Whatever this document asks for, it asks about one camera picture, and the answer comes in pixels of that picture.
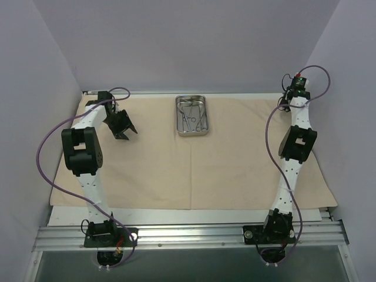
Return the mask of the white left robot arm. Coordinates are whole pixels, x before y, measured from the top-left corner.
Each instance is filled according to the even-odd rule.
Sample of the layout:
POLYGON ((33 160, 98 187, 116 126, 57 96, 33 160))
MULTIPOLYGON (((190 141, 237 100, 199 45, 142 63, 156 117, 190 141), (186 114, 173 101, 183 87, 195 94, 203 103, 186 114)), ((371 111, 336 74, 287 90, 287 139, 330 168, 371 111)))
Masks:
POLYGON ((114 245, 120 229, 112 219, 100 178, 103 153, 97 130, 106 124, 117 140, 128 140, 125 131, 137 132, 126 110, 118 109, 117 103, 86 104, 85 113, 70 129, 61 133, 65 165, 77 178, 83 198, 88 203, 89 223, 86 235, 96 237, 104 246, 114 245))

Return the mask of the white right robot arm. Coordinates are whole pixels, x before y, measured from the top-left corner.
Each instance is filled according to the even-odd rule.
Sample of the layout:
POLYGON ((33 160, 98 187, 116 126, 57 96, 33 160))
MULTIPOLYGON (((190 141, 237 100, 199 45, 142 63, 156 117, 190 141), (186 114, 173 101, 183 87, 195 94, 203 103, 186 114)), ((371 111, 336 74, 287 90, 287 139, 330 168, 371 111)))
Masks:
POLYGON ((286 108, 291 112, 291 126, 278 149, 281 173, 277 195, 266 223, 261 227, 262 238, 267 242, 289 238, 293 235, 294 192, 299 172, 308 159, 317 138, 309 120, 310 92, 295 90, 287 94, 286 108))

